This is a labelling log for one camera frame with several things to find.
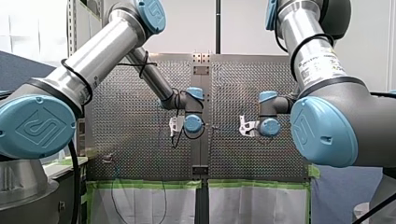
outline metal bracket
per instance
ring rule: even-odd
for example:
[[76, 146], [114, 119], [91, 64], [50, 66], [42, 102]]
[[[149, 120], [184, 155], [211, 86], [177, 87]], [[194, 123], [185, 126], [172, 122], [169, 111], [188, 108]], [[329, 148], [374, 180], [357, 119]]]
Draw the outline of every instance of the metal bracket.
[[209, 167], [207, 165], [192, 166], [192, 174], [193, 175], [208, 175]]
[[169, 128], [171, 129], [171, 137], [175, 136], [175, 133], [180, 133], [184, 124], [184, 116], [172, 117], [169, 120]]
[[67, 52], [69, 57], [77, 50], [77, 6], [76, 0], [67, 2]]
[[239, 120], [240, 120], [239, 132], [243, 136], [247, 136], [247, 137], [259, 136], [258, 132], [255, 130], [259, 124], [258, 121], [245, 122], [245, 115], [239, 116]]
[[194, 74], [209, 76], [209, 66], [194, 66]]

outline metal frame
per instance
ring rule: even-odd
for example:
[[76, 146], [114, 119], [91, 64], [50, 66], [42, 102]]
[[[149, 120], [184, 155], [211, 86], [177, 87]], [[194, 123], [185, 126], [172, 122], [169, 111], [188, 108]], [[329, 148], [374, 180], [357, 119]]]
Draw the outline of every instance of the metal frame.
[[77, 6], [76, 1], [68, 0], [67, 2], [67, 52], [72, 56], [77, 50]]

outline vertical metal pole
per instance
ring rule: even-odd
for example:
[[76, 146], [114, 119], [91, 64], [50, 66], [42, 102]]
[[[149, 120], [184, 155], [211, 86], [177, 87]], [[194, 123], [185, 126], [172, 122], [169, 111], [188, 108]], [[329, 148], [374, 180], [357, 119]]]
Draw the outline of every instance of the vertical metal pole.
[[216, 54], [221, 54], [221, 0], [216, 0]]

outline white panel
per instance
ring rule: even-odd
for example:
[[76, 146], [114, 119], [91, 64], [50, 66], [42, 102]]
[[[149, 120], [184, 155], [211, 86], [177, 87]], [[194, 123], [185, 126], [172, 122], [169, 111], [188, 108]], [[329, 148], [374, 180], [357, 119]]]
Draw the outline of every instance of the white panel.
[[38, 61], [39, 46], [38, 36], [12, 36], [11, 37], [12, 53], [23, 58]]
[[268, 0], [222, 1], [221, 53], [285, 54], [276, 44], [274, 32], [265, 30], [267, 5]]
[[9, 15], [11, 36], [38, 36], [38, 17], [35, 14]]
[[77, 49], [91, 38], [90, 12], [77, 0]]
[[96, 35], [102, 29], [102, 23], [97, 17], [90, 13], [90, 33], [91, 37]]
[[9, 35], [9, 16], [0, 11], [0, 35]]
[[396, 90], [396, 3], [391, 2], [389, 90]]
[[350, 27], [335, 48], [347, 73], [362, 79], [370, 91], [388, 86], [391, 1], [352, 0]]
[[4, 52], [11, 52], [10, 36], [0, 36], [0, 50]]
[[162, 0], [162, 3], [166, 28], [148, 40], [147, 50], [162, 53], [215, 50], [214, 0]]

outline green tape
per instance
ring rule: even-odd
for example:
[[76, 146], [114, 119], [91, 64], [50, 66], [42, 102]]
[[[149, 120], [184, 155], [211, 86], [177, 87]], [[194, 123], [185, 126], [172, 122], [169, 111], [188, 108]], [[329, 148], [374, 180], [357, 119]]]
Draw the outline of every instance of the green tape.
[[242, 187], [256, 187], [265, 189], [309, 189], [309, 183], [286, 183], [261, 180], [209, 180], [212, 189], [235, 189]]
[[[80, 163], [81, 161], [87, 160], [86, 157], [78, 157], [78, 163]], [[59, 165], [73, 165], [72, 163], [72, 159], [70, 157], [67, 157], [66, 159], [59, 161], [59, 162], [55, 162], [58, 163]]]
[[92, 210], [92, 195], [93, 195], [93, 189], [88, 187], [89, 185], [87, 184], [87, 193], [86, 193], [86, 198], [87, 198], [87, 223], [91, 224], [91, 210]]
[[316, 179], [320, 178], [320, 170], [315, 165], [308, 165], [308, 175]]
[[311, 185], [306, 189], [306, 203], [305, 203], [305, 223], [310, 224], [311, 220]]
[[201, 181], [104, 180], [87, 182], [88, 189], [199, 189]]
[[84, 204], [87, 202], [87, 194], [84, 194], [81, 196], [81, 204]]

